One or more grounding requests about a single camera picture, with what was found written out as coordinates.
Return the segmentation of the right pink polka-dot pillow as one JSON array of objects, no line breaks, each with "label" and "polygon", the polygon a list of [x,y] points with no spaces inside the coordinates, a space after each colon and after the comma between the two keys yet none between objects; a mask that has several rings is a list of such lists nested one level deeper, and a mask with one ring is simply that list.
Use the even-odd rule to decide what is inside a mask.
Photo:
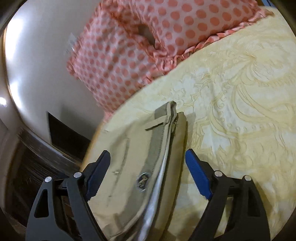
[{"label": "right pink polka-dot pillow", "polygon": [[104,1],[101,6],[162,70],[273,15],[257,1]]}]

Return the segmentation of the left pink polka-dot pillow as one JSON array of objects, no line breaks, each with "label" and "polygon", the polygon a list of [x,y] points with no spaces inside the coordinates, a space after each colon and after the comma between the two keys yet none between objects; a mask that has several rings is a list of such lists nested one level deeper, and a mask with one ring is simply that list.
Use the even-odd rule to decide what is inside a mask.
[{"label": "left pink polka-dot pillow", "polygon": [[74,44],[68,72],[80,79],[104,111],[104,119],[138,90],[163,75],[140,19],[120,1],[102,1]]}]

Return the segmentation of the khaki beige pants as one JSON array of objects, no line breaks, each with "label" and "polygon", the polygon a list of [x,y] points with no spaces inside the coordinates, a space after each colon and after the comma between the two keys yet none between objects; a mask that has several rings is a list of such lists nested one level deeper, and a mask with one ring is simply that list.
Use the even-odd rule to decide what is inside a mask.
[{"label": "khaki beige pants", "polygon": [[108,240],[160,240],[169,225],[185,151],[186,117],[170,101],[129,125],[104,128],[82,167],[111,161],[91,211]]}]

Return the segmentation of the dark bedside furniture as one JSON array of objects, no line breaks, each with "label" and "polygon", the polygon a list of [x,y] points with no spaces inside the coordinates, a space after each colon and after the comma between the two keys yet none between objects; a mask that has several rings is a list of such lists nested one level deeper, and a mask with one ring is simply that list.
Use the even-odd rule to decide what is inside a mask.
[{"label": "dark bedside furniture", "polygon": [[47,142],[22,126],[13,137],[6,177],[1,187],[1,208],[13,228],[25,234],[34,199],[47,176],[65,178],[79,170],[90,140],[46,112]]}]

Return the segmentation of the yellow patterned bed sheet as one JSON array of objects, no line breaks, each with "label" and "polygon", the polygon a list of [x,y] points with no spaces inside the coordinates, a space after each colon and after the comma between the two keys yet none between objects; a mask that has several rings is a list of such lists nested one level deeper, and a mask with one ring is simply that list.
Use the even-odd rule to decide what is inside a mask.
[{"label": "yellow patterned bed sheet", "polygon": [[187,117],[188,148],[215,170],[253,178],[277,240],[295,209],[295,35],[268,10],[131,97],[97,130],[83,166],[99,155],[104,131],[174,101]]}]

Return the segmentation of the white wall outlet plate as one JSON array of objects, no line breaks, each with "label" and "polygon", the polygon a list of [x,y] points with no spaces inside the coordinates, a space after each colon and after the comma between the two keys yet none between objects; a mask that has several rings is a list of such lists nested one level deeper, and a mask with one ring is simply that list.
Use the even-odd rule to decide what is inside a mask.
[{"label": "white wall outlet plate", "polygon": [[70,54],[74,51],[75,44],[77,42],[77,38],[73,33],[70,33],[67,44],[66,44],[66,54]]}]

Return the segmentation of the pink polka-dot pillow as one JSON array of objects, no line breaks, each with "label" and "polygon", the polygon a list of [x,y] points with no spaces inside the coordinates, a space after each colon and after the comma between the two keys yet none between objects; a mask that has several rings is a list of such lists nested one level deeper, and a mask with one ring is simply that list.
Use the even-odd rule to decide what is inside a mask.
[{"label": "pink polka-dot pillow", "polygon": [[257,1],[104,1],[101,6],[162,70],[273,15]]},{"label": "pink polka-dot pillow", "polygon": [[68,72],[80,79],[104,111],[104,119],[138,90],[163,75],[140,19],[120,1],[102,1],[74,44]]}]

